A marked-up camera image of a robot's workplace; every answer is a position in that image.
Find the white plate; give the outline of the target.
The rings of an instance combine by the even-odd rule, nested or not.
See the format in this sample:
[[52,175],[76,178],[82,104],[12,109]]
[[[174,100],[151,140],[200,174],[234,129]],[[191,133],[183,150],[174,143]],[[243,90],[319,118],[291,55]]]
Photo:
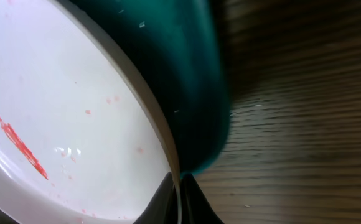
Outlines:
[[0,210],[19,223],[134,223],[177,153],[147,83],[70,1],[0,1]]

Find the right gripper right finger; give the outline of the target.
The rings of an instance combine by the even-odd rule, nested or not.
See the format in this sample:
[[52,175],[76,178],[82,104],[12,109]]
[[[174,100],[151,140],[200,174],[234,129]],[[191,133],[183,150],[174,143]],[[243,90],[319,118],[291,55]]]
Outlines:
[[224,224],[211,208],[192,174],[183,176],[180,196],[182,224]]

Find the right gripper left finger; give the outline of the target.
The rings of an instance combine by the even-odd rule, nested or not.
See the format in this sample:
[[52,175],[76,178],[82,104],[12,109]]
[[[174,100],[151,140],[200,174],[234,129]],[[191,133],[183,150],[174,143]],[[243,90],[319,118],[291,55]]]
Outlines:
[[177,194],[170,172],[134,224],[178,224]]

